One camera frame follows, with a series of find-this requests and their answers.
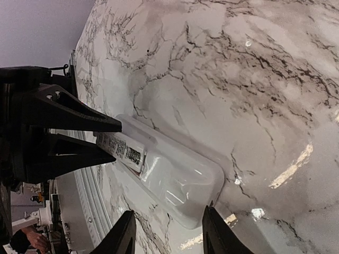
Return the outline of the right gripper triangular left finger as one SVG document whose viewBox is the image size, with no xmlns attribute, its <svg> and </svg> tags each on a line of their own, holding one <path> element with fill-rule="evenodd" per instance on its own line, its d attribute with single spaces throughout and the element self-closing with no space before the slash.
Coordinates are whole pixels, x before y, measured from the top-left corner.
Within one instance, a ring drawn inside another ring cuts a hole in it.
<svg viewBox="0 0 339 254">
<path fill-rule="evenodd" d="M 125 211 L 91 254 L 134 254 L 135 243 L 135 213 Z"/>
</svg>

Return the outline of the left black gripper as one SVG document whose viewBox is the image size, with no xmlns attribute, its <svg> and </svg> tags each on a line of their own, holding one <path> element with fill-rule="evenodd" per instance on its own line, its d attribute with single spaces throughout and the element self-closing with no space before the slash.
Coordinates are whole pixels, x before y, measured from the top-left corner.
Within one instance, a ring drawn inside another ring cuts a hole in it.
<svg viewBox="0 0 339 254">
<path fill-rule="evenodd" d="M 1 68 L 1 183 L 41 183 L 72 171 L 115 162 L 96 144 L 50 129 L 121 132 L 119 120 L 76 98 L 73 66 Z"/>
</svg>

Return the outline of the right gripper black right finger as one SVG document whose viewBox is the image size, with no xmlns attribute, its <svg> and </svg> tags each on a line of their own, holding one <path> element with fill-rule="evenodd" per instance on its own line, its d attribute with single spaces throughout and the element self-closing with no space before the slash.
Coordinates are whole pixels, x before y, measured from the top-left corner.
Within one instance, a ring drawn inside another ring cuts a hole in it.
<svg viewBox="0 0 339 254">
<path fill-rule="evenodd" d="M 202 218 L 203 253 L 253 254 L 233 233 L 217 210 L 206 206 Z"/>
</svg>

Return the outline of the white remote control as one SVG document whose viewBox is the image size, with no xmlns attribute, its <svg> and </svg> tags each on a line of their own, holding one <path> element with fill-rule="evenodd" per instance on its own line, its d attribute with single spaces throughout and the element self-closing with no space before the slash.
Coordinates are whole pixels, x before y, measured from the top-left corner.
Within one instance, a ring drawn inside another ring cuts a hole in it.
<svg viewBox="0 0 339 254">
<path fill-rule="evenodd" d="M 210 159 L 126 114 L 120 137 L 132 152 L 123 166 L 132 179 L 186 229 L 201 225 L 204 209 L 224 185 L 223 169 Z"/>
</svg>

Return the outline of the remote battery cover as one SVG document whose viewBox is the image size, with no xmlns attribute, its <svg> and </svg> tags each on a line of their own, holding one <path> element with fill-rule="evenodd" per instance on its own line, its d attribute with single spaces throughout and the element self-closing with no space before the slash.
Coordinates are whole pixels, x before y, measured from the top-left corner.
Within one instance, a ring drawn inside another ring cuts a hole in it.
<svg viewBox="0 0 339 254">
<path fill-rule="evenodd" d="M 101 149 L 136 173 L 142 172 L 146 154 L 143 144 L 121 132 L 97 132 L 95 136 Z"/>
</svg>

